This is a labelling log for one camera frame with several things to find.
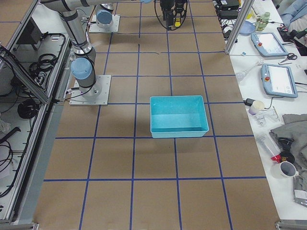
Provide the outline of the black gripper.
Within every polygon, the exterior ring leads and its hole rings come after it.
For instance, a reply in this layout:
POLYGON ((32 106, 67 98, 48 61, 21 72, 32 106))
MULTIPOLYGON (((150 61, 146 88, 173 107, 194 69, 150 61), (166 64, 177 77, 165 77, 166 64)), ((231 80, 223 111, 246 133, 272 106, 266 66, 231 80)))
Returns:
POLYGON ((166 24, 166 29, 171 30, 174 25, 173 7, 175 5, 174 0, 160 0, 160 7, 163 13, 163 20, 166 24))
POLYGON ((175 17, 185 17, 187 13, 187 0, 175 0, 175 17))

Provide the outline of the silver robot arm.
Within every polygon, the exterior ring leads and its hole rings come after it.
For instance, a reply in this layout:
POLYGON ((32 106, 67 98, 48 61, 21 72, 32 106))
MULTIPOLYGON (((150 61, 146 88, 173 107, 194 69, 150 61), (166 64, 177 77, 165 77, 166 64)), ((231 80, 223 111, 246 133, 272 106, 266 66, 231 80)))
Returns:
MULTIPOLYGON (((159 0, 162 11, 163 21, 157 14, 156 1, 154 0, 154 13, 159 23, 168 31, 174 31, 182 26, 187 16, 188 1, 187 0, 159 0)), ((113 22, 112 9, 100 5, 102 9, 96 12, 96 24, 101 28, 106 28, 113 22)))
POLYGON ((112 28, 119 23, 120 16, 113 14, 114 0, 43 0, 41 3, 57 12, 69 35, 75 59, 71 62, 71 73, 78 85, 78 95, 68 98, 73 105, 107 105, 111 76, 99 75, 96 68, 96 50, 92 45, 89 32, 112 33, 112 28), (78 8, 92 7, 90 21, 93 26, 82 26, 78 8))

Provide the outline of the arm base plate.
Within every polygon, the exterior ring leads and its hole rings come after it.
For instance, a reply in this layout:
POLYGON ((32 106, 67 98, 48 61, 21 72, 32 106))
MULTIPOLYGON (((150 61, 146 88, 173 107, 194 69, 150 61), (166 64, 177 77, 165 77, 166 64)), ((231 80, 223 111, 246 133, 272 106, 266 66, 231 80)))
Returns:
POLYGON ((112 15, 112 21, 108 24, 96 23, 96 15, 92 17, 89 33, 117 33, 119 29, 120 15, 112 15))
POLYGON ((111 75, 96 75, 96 83, 91 90, 81 88, 72 92, 69 104, 71 106, 96 106, 108 105, 109 91, 111 85, 111 75))

